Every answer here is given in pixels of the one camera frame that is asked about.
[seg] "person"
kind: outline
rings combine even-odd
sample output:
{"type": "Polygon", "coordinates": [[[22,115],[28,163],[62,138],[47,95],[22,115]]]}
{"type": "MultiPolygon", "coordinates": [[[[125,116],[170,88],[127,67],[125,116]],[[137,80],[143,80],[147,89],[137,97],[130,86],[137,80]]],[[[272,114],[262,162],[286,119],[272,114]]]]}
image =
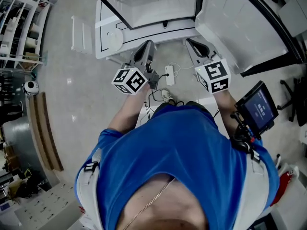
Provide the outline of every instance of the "person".
{"type": "MultiPolygon", "coordinates": [[[[104,230],[246,230],[279,187],[261,141],[255,143],[257,163],[232,147],[204,106],[177,106],[167,89],[152,118],[135,128],[148,90],[147,85],[126,98],[79,170],[75,193],[85,210],[93,219],[99,216],[94,222],[104,230]],[[90,184],[80,181],[93,161],[99,161],[97,184],[85,192],[96,194],[96,214],[94,206],[85,207],[90,200],[80,189],[90,184]]],[[[231,137],[236,102],[229,91],[214,97],[231,137]]]]}
{"type": "Polygon", "coordinates": [[[3,106],[0,106],[0,126],[6,122],[13,121],[22,117],[23,111],[24,106],[21,101],[19,102],[19,105],[4,104],[3,106]]]}

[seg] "blue t-shirt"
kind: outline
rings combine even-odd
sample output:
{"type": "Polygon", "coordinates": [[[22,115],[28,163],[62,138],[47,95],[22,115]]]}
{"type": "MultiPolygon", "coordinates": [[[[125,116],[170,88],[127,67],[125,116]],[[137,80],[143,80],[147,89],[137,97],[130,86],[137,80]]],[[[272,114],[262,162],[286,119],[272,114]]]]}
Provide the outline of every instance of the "blue t-shirt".
{"type": "MultiPolygon", "coordinates": [[[[167,106],[146,124],[122,135],[105,129],[97,200],[105,230],[115,230],[125,204],[151,177],[167,173],[198,199],[210,229],[232,229],[246,175],[246,154],[231,147],[209,113],[193,106],[167,106]]],[[[279,177],[267,150],[257,145],[270,183],[269,206],[279,177]]]]}

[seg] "black chair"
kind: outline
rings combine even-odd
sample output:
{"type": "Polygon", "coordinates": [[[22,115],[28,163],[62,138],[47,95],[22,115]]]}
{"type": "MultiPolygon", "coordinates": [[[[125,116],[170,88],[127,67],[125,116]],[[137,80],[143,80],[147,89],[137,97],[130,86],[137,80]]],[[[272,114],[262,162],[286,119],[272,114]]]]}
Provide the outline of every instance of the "black chair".
{"type": "Polygon", "coordinates": [[[280,80],[280,84],[286,87],[291,99],[282,106],[278,105],[277,110],[281,111],[292,105],[292,114],[289,117],[289,121],[294,121],[296,113],[298,125],[303,126],[305,123],[307,123],[307,81],[304,77],[302,77],[300,79],[293,79],[293,82],[294,90],[292,91],[284,80],[280,80]]]}

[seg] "small screen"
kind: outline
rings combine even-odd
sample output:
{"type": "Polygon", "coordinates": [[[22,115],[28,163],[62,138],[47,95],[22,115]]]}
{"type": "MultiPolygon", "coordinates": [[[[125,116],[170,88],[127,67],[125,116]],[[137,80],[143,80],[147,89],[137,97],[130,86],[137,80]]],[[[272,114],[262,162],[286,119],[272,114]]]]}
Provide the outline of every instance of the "small screen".
{"type": "Polygon", "coordinates": [[[274,118],[274,114],[262,90],[259,90],[251,97],[245,103],[245,107],[254,119],[258,129],[262,129],[272,118],[274,118]]]}

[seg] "tiled floor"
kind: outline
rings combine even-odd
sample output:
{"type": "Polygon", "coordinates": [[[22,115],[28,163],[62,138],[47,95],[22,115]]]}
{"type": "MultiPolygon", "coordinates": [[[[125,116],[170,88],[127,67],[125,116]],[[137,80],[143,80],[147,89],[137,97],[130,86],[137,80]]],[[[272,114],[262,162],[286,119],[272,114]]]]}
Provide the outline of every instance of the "tiled floor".
{"type": "MultiPolygon", "coordinates": [[[[64,167],[58,176],[68,181],[74,179],[77,170],[96,145],[99,133],[107,127],[125,98],[110,84],[118,65],[71,51],[71,17],[78,16],[94,27],[96,1],[58,0],[53,6],[43,47],[48,53],[48,64],[38,71],[40,88],[47,95],[54,141],[64,167]]],[[[182,67],[192,65],[182,42],[160,45],[153,67],[163,74],[164,66],[170,62],[182,67]]],[[[210,97],[192,74],[192,69],[183,69],[176,78],[176,84],[169,87],[170,91],[183,101],[210,97]]],[[[291,82],[293,76],[300,74],[302,67],[292,66],[246,78],[234,75],[230,92],[238,100],[259,80],[263,80],[275,103],[281,104],[286,101],[286,97],[279,80],[291,82]]],[[[165,86],[165,80],[161,79],[159,88],[165,86]]],[[[216,106],[211,105],[210,110],[215,112],[216,106]]],[[[299,127],[297,122],[287,121],[288,115],[289,110],[280,113],[275,126],[263,135],[264,145],[272,156],[281,153],[288,161],[300,161],[305,165],[307,161],[302,159],[304,147],[298,141],[299,127]]],[[[217,123],[222,126],[219,117],[217,123]]]]}

